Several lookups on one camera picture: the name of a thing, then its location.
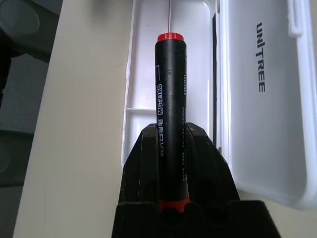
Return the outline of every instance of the unitree logo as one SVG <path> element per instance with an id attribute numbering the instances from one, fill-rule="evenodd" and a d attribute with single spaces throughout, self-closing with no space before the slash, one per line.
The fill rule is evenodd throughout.
<path id="1" fill-rule="evenodd" d="M 258 59 L 258 79 L 259 79 L 259 92 L 265 92 L 265 78 L 264 78 L 264 46 L 263 41 L 263 29 L 262 22 L 257 25 L 257 45 L 260 50 L 256 53 L 256 58 Z"/>

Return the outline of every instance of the white case lid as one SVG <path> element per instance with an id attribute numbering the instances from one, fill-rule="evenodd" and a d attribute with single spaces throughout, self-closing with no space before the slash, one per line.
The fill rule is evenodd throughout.
<path id="1" fill-rule="evenodd" d="M 222 0 L 219 17 L 217 141 L 237 188 L 299 209 L 315 206 L 317 82 L 310 1 Z M 262 48 L 263 57 L 256 56 Z"/>

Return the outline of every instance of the beige table surface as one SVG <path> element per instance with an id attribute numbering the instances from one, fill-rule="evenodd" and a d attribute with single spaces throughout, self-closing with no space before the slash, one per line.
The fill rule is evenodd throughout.
<path id="1" fill-rule="evenodd" d="M 132 0 L 64 0 L 14 238 L 111 237 L 131 13 Z M 317 210 L 264 201 L 283 237 L 317 237 Z"/>

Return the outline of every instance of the black holder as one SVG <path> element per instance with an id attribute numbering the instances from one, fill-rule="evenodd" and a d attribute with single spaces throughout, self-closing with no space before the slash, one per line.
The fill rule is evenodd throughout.
<path id="1" fill-rule="evenodd" d="M 229 167 L 205 133 L 187 123 L 190 203 L 159 213 L 155 124 L 144 128 L 123 168 L 112 238 L 279 238 L 261 201 L 240 201 Z"/>

